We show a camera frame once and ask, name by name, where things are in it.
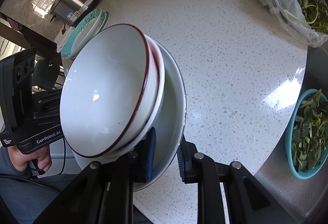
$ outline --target sink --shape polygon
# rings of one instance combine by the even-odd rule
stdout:
[[[328,95],[328,43],[308,48],[308,57],[301,93],[322,88]],[[328,162],[308,180],[295,178],[288,166],[284,136],[255,174],[255,178],[285,208],[296,223],[328,222]]]

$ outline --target blue gray sleeve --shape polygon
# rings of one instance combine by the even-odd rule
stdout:
[[[20,172],[13,166],[6,147],[0,147],[0,173],[11,174],[25,179],[31,178],[31,170],[29,168]]]

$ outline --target human hand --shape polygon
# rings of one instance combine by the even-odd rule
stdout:
[[[17,146],[11,146],[8,147],[8,154],[13,166],[20,172],[25,171],[28,162],[33,159],[38,160],[39,169],[43,169],[45,172],[47,172],[52,165],[49,145],[28,155],[22,154]]]

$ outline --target countertop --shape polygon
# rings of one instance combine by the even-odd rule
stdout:
[[[307,47],[257,0],[101,0],[107,26],[129,23],[173,55],[187,94],[184,135],[215,161],[252,174],[294,110]],[[134,204],[153,223],[196,223],[197,185],[182,183],[176,158]]]

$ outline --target clear plastic bag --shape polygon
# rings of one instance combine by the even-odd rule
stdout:
[[[302,9],[297,0],[259,0],[268,7],[271,15],[279,20],[280,25],[302,44],[312,47],[321,46],[328,40],[328,34],[316,32],[309,24],[302,23],[296,18],[305,21]]]

